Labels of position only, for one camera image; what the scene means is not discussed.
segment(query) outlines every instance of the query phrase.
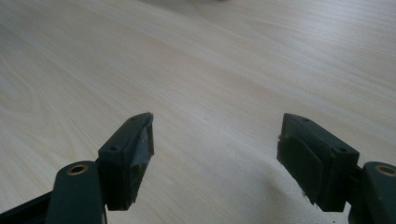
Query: wooden table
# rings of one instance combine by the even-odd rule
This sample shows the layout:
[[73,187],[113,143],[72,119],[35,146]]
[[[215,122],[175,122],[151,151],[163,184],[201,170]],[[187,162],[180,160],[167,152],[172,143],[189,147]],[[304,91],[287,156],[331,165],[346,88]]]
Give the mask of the wooden table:
[[276,160],[284,113],[396,163],[396,3],[2,0],[0,212],[154,114],[136,204],[109,223],[347,223]]

